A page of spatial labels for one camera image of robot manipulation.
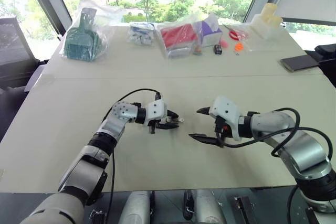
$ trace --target orange object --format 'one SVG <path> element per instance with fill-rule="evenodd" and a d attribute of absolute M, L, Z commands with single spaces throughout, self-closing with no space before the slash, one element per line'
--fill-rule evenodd
<path fill-rule="evenodd" d="M 235 46 L 235 50 L 237 52 L 242 51 L 244 49 L 243 43 L 237 43 Z"/>

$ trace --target black chair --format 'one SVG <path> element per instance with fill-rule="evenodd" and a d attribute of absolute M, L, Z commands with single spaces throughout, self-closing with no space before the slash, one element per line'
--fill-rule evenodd
<path fill-rule="evenodd" d="M 336 44 L 315 47 L 315 51 L 306 51 L 319 63 L 319 68 L 336 88 Z"/>
<path fill-rule="evenodd" d="M 25 100 L 25 86 L 39 65 L 16 18 L 0 18 L 0 142 Z"/>

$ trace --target green plastic object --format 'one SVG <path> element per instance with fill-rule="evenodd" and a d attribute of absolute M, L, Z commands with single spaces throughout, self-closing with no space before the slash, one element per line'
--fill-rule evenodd
<path fill-rule="evenodd" d="M 92 30 L 96 9 L 83 8 L 79 27 L 68 30 L 64 55 L 69 59 L 93 61 L 99 53 L 100 38 Z"/>

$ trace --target floor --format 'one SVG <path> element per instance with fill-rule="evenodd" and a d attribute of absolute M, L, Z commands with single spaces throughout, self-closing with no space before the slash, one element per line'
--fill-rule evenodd
<path fill-rule="evenodd" d="M 253 211 L 258 224 L 284 224 L 286 221 L 286 202 L 292 187 L 278 187 L 267 189 L 215 189 L 213 193 L 223 210 L 228 224 L 240 224 L 237 218 L 237 209 L 234 197 L 248 196 L 253 204 Z M 127 200 L 129 192 L 114 193 L 109 224 L 118 223 L 119 216 Z M 106 210 L 109 193 L 93 206 L 86 207 L 84 224 L 91 224 L 90 213 L 95 210 Z M 183 190 L 156 191 L 156 207 L 152 224 L 185 221 L 182 215 Z M 48 194 L 0 194 L 0 223 L 20 223 L 38 204 L 48 197 Z M 302 197 L 296 193 L 292 203 L 292 224 L 308 224 L 304 209 L 306 204 Z"/>

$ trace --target tabletop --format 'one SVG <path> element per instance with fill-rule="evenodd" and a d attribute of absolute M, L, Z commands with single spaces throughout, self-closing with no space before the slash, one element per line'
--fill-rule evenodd
<path fill-rule="evenodd" d="M 256 143 L 237 149 L 201 144 L 190 133 L 214 135 L 214 119 L 196 114 L 222 94 L 242 113 L 297 109 L 301 125 L 324 131 L 336 145 L 336 93 L 319 74 L 226 77 L 53 79 L 42 76 L 0 143 L 0 191 L 54 192 L 64 171 L 91 139 L 108 108 L 138 88 L 163 94 L 184 122 L 178 129 L 149 134 L 128 124 L 116 156 L 116 191 L 264 187 L 295 184 L 271 148 Z M 146 104 L 154 95 L 127 98 Z M 323 139 L 316 136 L 327 151 Z M 104 190 L 110 188 L 110 175 Z"/>
<path fill-rule="evenodd" d="M 117 79 L 157 77 L 216 77 L 216 76 L 273 76 L 323 74 L 319 68 L 289 73 L 280 63 L 282 58 L 306 54 L 286 30 L 270 42 L 257 41 L 251 31 L 247 44 L 254 47 L 236 55 L 236 41 L 223 30 L 222 38 L 229 43 L 222 55 L 215 55 L 213 47 L 203 49 L 203 55 L 167 60 L 158 40 L 153 46 L 139 46 L 127 42 L 127 27 L 115 27 L 107 55 L 95 62 L 69 60 L 59 55 L 62 43 L 50 59 L 44 75 L 49 78 L 66 79 Z"/>

